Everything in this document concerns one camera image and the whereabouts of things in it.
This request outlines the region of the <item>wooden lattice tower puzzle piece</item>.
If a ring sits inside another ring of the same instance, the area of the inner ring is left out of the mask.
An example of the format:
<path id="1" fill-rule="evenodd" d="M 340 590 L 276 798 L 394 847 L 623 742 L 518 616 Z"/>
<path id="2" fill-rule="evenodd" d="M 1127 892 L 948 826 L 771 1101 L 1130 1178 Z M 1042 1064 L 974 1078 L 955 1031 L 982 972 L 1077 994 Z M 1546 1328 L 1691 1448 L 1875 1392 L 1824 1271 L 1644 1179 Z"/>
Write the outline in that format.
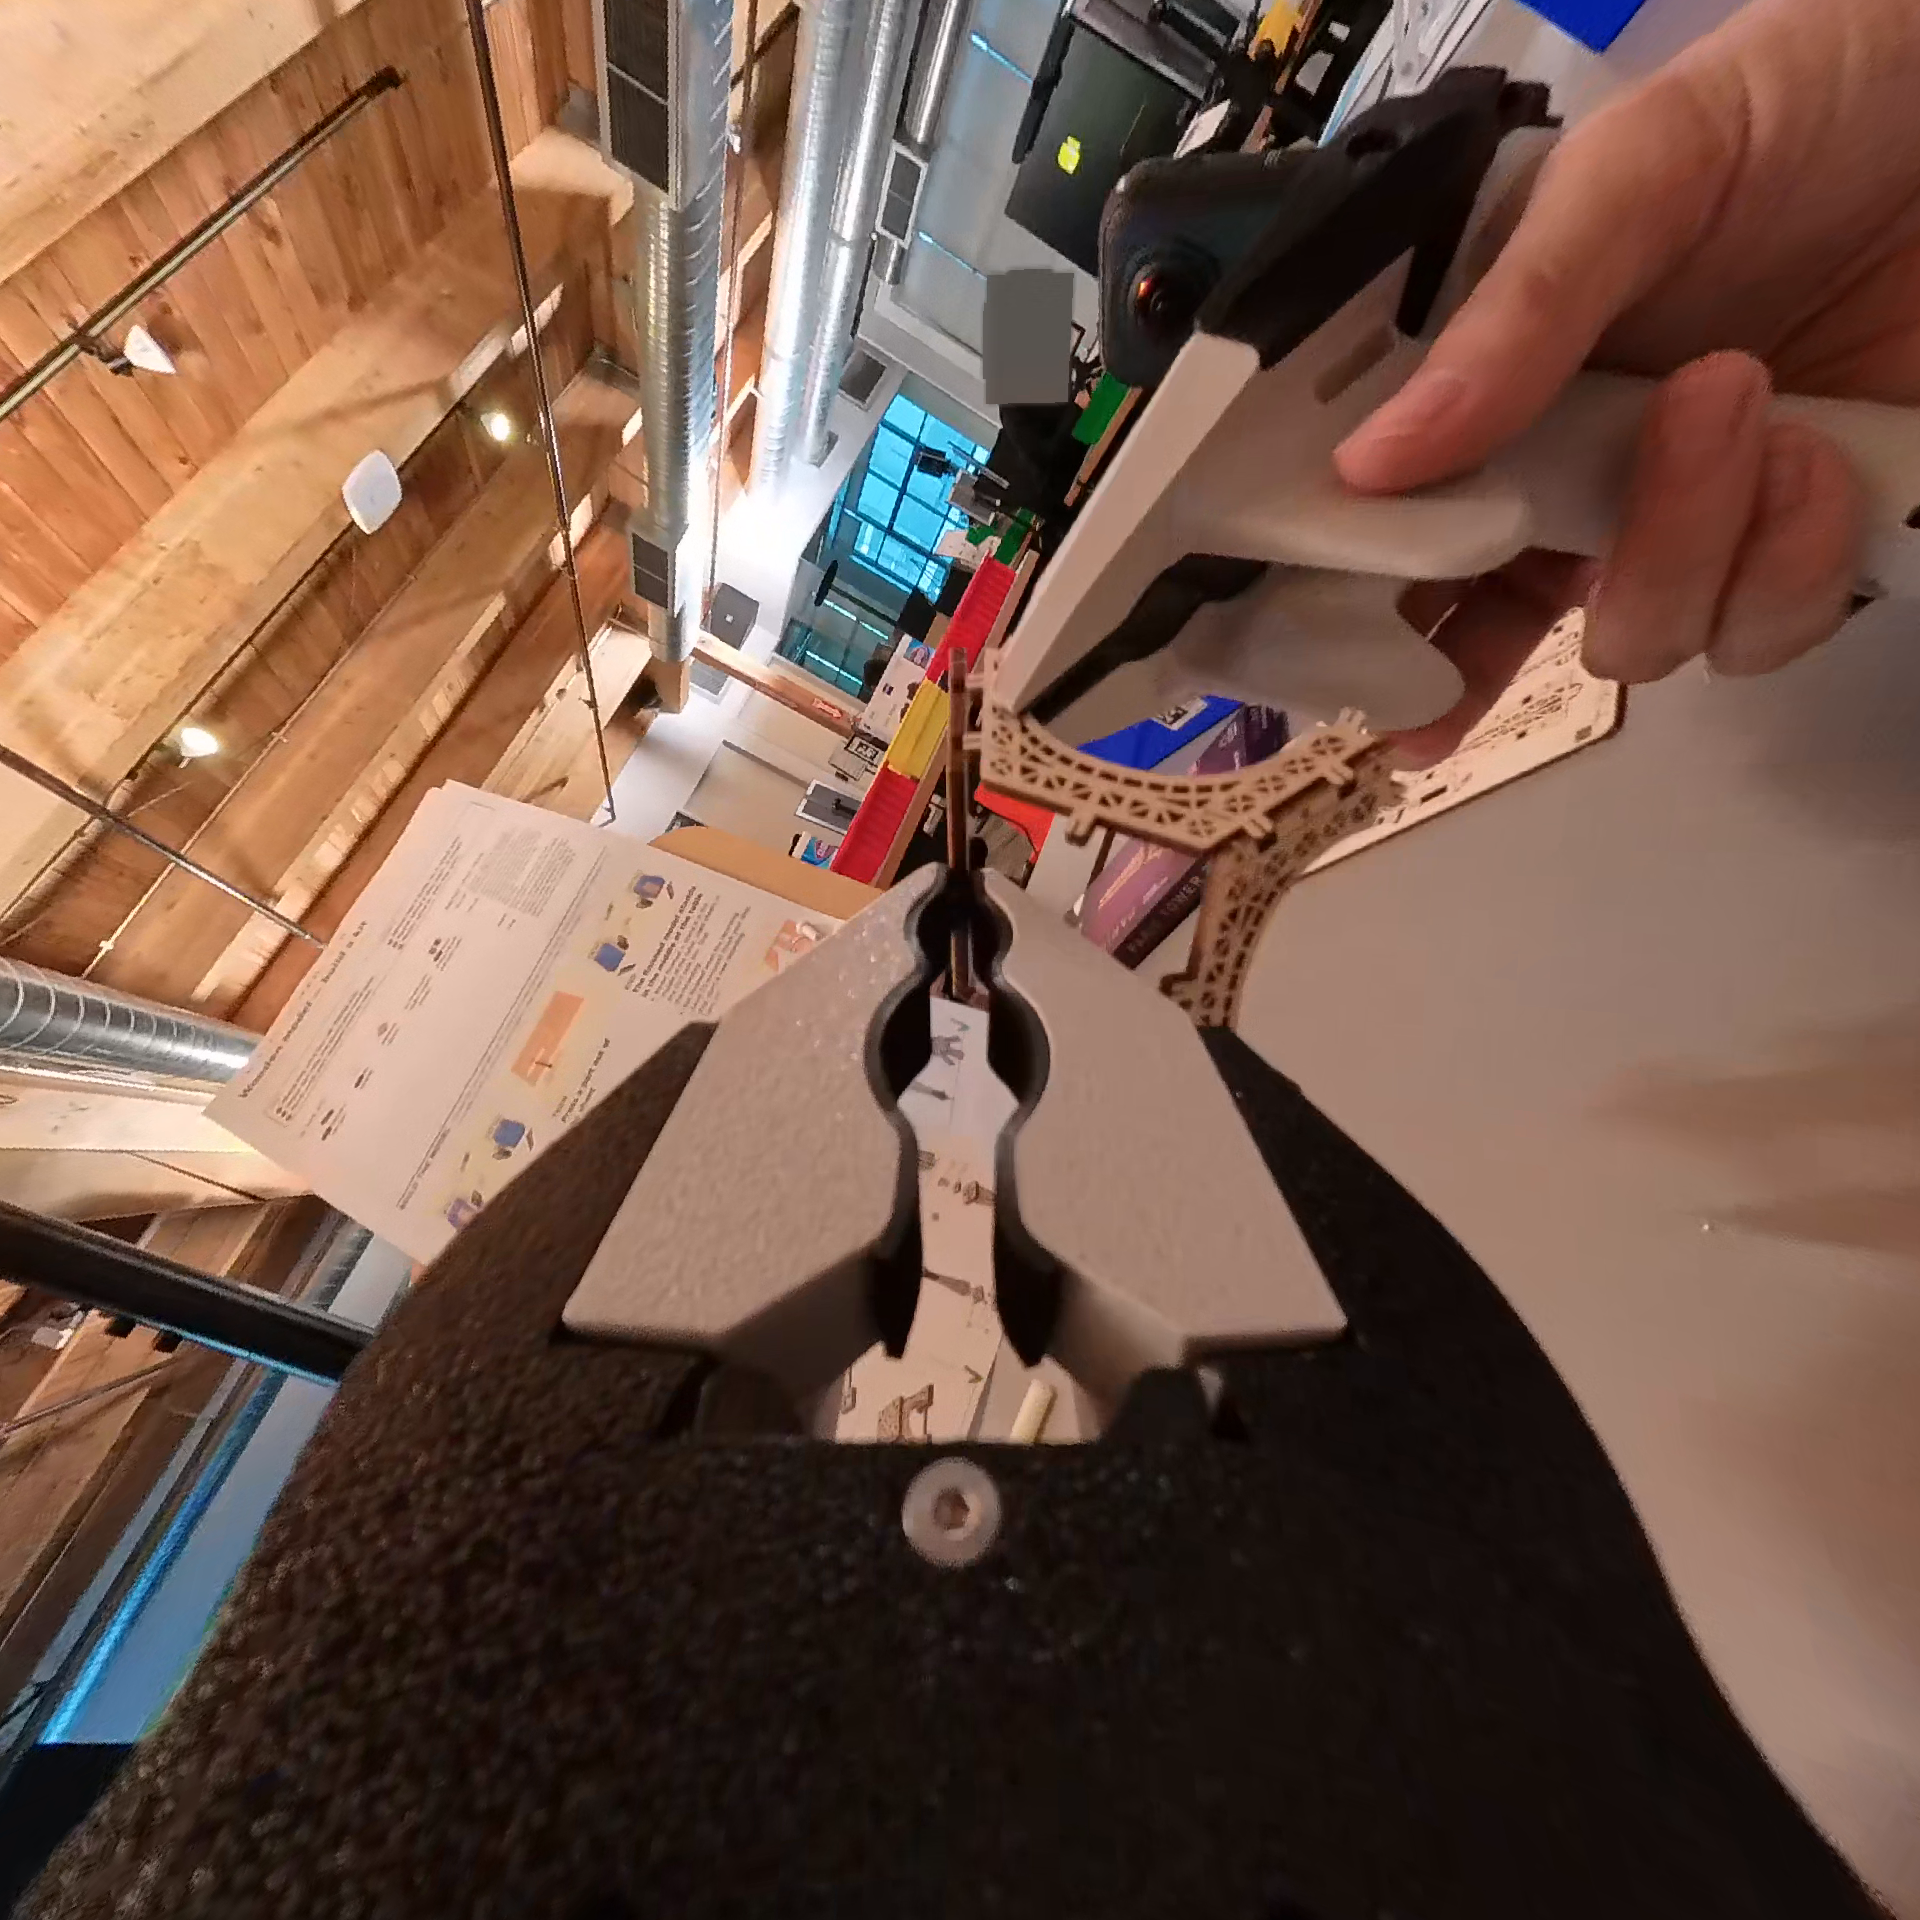
<path id="1" fill-rule="evenodd" d="M 972 843 L 968 843 L 968 655 L 952 644 L 947 668 L 948 717 L 944 748 L 944 803 L 947 803 L 947 869 L 944 898 L 948 906 L 948 970 L 947 991 L 955 1004 L 975 1002 L 974 984 L 974 893 L 972 893 Z"/>

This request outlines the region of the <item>person's right hand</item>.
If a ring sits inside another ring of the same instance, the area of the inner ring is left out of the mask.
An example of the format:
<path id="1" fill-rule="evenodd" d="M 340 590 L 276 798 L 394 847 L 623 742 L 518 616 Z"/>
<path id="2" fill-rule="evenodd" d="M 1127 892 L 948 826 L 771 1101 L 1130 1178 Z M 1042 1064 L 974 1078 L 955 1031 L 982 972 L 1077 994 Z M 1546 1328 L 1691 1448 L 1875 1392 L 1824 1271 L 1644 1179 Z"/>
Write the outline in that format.
<path id="1" fill-rule="evenodd" d="M 1764 676 L 1839 631 L 1861 493 L 1770 392 L 1916 404 L 1916 4 L 1742 6 L 1586 117 L 1501 219 L 1419 372 L 1336 451 L 1344 485 L 1470 472 L 1590 364 L 1656 389 L 1605 563 L 1531 548 L 1400 596 L 1462 684 L 1397 734 L 1405 768 L 1448 757 L 1576 599 L 1589 672 L 1622 686 L 1691 660 Z"/>

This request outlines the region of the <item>printed instruction sheet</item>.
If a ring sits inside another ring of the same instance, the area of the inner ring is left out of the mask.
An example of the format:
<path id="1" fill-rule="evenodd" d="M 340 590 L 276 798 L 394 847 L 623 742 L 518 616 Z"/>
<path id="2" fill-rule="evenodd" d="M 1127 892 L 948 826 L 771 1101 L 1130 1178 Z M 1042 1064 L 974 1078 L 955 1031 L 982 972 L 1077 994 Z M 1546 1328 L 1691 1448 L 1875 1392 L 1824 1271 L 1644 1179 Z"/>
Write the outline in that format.
<path id="1" fill-rule="evenodd" d="M 208 1119 L 416 1264 L 846 911 L 439 783 Z"/>

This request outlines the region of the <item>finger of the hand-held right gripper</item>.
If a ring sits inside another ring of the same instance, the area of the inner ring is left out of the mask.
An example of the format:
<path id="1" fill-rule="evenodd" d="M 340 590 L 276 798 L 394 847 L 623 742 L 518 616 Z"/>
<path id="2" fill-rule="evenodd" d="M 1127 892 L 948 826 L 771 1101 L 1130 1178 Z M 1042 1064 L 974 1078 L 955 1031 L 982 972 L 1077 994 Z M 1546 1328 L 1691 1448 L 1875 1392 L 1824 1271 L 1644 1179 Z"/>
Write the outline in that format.
<path id="1" fill-rule="evenodd" d="M 1211 332 L 1180 350 L 1038 576 L 994 664 L 994 702 L 1027 717 L 1148 717 L 1192 693 L 1278 706 L 1274 668 L 1236 655 L 1231 604 L 1263 576 L 1188 526 L 1181 483 L 1274 371 Z"/>
<path id="2" fill-rule="evenodd" d="M 1117 629 L 1046 686 L 1046 732 L 1096 739 L 1200 700 L 1422 730 L 1466 693 L 1459 668 L 1379 573 L 1256 573 L 1231 594 L 1196 573 L 1154 581 Z"/>

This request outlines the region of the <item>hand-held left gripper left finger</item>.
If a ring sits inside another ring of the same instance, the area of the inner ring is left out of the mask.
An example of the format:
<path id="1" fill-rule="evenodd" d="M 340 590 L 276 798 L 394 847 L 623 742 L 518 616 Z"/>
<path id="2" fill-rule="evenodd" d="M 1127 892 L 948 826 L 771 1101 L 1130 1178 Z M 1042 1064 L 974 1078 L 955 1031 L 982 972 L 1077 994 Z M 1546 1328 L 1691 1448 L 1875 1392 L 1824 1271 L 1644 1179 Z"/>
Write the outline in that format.
<path id="1" fill-rule="evenodd" d="M 700 1352 L 804 1398 L 920 1302 L 920 1158 L 901 1094 L 931 1059 L 916 870 L 731 1005 L 566 1298 L 576 1338 Z"/>

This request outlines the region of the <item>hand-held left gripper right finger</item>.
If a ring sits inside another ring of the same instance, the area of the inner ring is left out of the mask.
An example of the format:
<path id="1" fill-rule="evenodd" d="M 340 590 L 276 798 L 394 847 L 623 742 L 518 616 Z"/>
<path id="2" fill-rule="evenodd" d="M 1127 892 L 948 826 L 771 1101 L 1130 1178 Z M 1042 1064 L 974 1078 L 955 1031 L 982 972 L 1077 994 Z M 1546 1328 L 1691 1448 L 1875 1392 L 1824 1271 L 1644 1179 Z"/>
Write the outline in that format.
<path id="1" fill-rule="evenodd" d="M 1346 1315 L 1188 1014 L 1004 878 L 994 1036 L 998 1302 L 1095 1400 L 1152 1372 L 1332 1341 Z"/>

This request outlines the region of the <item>white desk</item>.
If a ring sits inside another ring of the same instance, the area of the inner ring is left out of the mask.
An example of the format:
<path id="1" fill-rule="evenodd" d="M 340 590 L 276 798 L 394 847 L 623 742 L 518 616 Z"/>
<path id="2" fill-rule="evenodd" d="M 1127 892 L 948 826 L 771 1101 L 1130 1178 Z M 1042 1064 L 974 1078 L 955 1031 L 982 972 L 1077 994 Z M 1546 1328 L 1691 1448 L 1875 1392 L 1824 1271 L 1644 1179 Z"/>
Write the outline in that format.
<path id="1" fill-rule="evenodd" d="M 1238 1034 L 1575 1389 L 1746 1730 L 1916 1915 L 1917 635 L 1693 664 L 1308 878 Z"/>

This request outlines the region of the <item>red and yellow boxes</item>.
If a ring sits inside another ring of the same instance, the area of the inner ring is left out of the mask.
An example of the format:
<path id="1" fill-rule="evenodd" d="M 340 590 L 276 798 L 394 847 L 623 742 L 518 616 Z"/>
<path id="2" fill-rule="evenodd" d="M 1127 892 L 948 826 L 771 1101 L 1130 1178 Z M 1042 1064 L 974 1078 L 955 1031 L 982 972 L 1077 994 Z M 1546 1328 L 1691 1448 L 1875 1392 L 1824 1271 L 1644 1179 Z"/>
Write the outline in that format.
<path id="1" fill-rule="evenodd" d="M 928 672 L 908 700 L 853 826 L 832 855 L 830 874 L 837 878 L 875 892 L 896 883 L 906 852 L 920 831 L 936 789 L 944 786 L 950 736 L 948 664 L 964 659 L 967 676 L 975 675 L 1012 629 L 1038 567 L 1039 556 L 1027 550 L 1019 563 L 982 560 L 972 572 L 957 610 L 934 637 Z"/>

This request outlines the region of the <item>thin metal ceiling rod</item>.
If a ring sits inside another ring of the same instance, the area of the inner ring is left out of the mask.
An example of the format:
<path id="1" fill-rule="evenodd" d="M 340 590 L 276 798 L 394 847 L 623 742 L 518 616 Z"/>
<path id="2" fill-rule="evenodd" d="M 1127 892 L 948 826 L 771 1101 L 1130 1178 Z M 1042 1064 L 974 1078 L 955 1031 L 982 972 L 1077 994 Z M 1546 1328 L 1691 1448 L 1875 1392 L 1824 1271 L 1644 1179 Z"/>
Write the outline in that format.
<path id="1" fill-rule="evenodd" d="M 566 602 L 572 610 L 574 634 L 579 643 L 579 664 L 582 675 L 582 695 L 587 716 L 592 723 L 592 748 L 597 754 L 597 768 L 603 786 L 603 805 L 608 826 L 618 820 L 614 806 L 614 790 L 613 790 L 613 766 L 608 754 L 608 742 L 603 739 L 603 706 L 598 700 L 598 686 L 592 664 L 592 631 L 586 616 L 586 594 L 582 581 L 579 570 L 576 543 L 572 535 L 572 508 L 566 498 L 566 478 L 564 478 L 564 461 L 559 455 L 559 435 L 557 422 L 554 416 L 554 400 L 543 372 L 543 350 L 541 350 L 541 332 L 536 319 L 536 302 L 532 288 L 532 274 L 523 248 L 522 237 L 522 219 L 512 179 L 512 156 L 508 147 L 504 118 L 501 110 L 501 98 L 495 88 L 495 68 L 492 58 L 492 40 L 486 27 L 486 6 L 482 2 L 461 2 L 464 8 L 464 24 L 466 38 L 471 45 L 471 62 L 477 84 L 477 100 L 482 120 L 486 127 L 486 148 L 492 159 L 492 176 L 495 188 L 495 205 L 501 218 L 502 243 L 508 248 L 508 260 L 512 268 L 512 285 L 518 302 L 518 319 L 525 332 L 531 365 L 532 365 L 532 382 L 535 382 L 535 420 L 536 420 L 536 444 L 543 458 L 547 485 L 550 493 L 550 508 L 555 514 L 555 527 L 559 540 L 559 576 L 566 582 Z"/>

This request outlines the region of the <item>purple box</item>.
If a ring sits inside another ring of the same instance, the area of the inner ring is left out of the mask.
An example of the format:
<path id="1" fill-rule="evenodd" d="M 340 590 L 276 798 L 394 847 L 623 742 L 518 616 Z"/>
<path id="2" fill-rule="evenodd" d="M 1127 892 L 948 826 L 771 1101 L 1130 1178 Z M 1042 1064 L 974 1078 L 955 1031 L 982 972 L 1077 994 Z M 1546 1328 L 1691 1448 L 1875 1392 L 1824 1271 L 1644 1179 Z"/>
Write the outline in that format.
<path id="1" fill-rule="evenodd" d="M 1152 773 L 1214 778 L 1276 757 L 1291 736 L 1284 711 L 1269 706 L 1207 700 L 1186 716 L 1190 723 L 1181 730 L 1162 720 L 1141 723 L 1096 741 L 1096 748 L 1123 746 L 1125 762 L 1146 771 L 1146 748 L 1170 746 L 1170 754 L 1149 766 Z M 1077 927 L 1123 966 L 1141 970 L 1196 911 L 1205 879 L 1205 856 L 1119 831 L 1088 878 Z"/>

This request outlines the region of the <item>black metal rail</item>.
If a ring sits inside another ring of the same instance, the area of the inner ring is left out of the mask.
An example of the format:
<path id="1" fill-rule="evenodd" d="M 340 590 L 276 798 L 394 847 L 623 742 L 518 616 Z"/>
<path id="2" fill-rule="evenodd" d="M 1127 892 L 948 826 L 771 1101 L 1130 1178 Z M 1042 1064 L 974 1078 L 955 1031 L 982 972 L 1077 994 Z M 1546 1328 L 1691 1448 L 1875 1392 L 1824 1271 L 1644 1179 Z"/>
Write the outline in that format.
<path id="1" fill-rule="evenodd" d="M 3 1277 L 320 1384 L 340 1382 L 375 1340 L 331 1312 L 13 1205 L 3 1205 Z"/>

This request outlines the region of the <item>black monitor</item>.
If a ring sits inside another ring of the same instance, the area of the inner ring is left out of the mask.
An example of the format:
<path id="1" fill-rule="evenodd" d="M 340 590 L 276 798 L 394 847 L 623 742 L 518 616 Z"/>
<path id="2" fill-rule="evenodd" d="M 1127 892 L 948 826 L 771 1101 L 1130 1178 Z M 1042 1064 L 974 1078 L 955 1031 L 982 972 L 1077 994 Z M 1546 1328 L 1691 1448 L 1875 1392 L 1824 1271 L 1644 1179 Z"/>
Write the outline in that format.
<path id="1" fill-rule="evenodd" d="M 1111 191 L 1143 159 L 1174 151 L 1192 107 L 1178 80 L 1061 13 L 1015 130 L 1005 218 L 1096 277 Z"/>

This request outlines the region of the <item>silver ventilation duct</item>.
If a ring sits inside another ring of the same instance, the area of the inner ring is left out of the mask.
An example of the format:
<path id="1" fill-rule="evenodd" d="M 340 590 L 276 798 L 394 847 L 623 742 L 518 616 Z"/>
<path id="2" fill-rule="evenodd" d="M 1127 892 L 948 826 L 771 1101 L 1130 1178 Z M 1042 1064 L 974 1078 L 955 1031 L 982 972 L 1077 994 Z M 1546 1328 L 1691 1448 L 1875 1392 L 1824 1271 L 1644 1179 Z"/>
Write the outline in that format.
<path id="1" fill-rule="evenodd" d="M 626 502 L 629 602 L 652 647 L 668 714 L 687 704 L 715 504 L 717 284 L 728 189 L 731 2 L 592 4 L 597 144 L 631 189 L 621 246 L 621 364 L 640 397 Z"/>
<path id="2" fill-rule="evenodd" d="M 774 495 L 824 461 L 899 158 L 926 172 L 972 24 L 964 2 L 799 4 L 764 319 L 752 478 Z"/>
<path id="3" fill-rule="evenodd" d="M 254 1052 L 256 1036 L 223 1020 L 3 957 L 5 1064 L 216 1087 L 246 1069 Z"/>

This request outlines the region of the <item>wooden lattice arch puzzle piece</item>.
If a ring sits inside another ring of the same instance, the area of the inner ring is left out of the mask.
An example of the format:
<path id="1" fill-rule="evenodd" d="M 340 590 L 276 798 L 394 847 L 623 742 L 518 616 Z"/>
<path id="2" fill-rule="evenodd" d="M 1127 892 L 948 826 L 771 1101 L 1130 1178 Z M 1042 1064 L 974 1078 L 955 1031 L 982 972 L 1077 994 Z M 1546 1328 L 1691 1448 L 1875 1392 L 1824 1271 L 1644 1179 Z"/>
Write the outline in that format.
<path id="1" fill-rule="evenodd" d="M 1227 774 L 1123 771 L 986 695 L 975 726 L 988 790 L 1061 815 L 1082 845 L 1112 829 L 1205 862 L 1183 972 L 1162 991 L 1200 1028 L 1234 1031 L 1260 941 L 1284 893 L 1397 798 L 1392 748 L 1356 711 Z"/>

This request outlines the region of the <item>cardboard box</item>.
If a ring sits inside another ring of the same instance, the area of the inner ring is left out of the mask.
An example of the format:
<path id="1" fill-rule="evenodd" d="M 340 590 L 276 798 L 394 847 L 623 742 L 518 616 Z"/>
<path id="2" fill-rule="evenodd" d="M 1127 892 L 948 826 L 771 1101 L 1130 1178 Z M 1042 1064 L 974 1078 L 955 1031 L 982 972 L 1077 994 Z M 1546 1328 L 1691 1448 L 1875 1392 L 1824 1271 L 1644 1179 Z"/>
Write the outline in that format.
<path id="1" fill-rule="evenodd" d="M 788 852 L 701 823 L 660 831 L 648 845 L 834 922 L 851 922 L 879 898 L 879 890 L 862 879 L 810 866 Z"/>

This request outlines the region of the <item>wooden puzzle cutout sheet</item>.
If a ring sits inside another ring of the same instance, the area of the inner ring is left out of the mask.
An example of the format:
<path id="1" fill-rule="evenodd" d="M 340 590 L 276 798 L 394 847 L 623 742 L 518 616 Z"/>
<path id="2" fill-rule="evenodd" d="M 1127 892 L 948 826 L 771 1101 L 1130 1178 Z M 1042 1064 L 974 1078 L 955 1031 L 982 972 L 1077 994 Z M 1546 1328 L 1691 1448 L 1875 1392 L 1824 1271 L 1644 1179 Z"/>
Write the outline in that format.
<path id="1" fill-rule="evenodd" d="M 1586 669 L 1584 627 L 1584 612 L 1563 614 L 1446 758 L 1389 774 L 1382 795 L 1368 805 L 1350 795 L 1317 843 L 1317 859 L 1302 870 L 1322 874 L 1344 856 L 1525 782 L 1618 732 L 1626 690 Z"/>

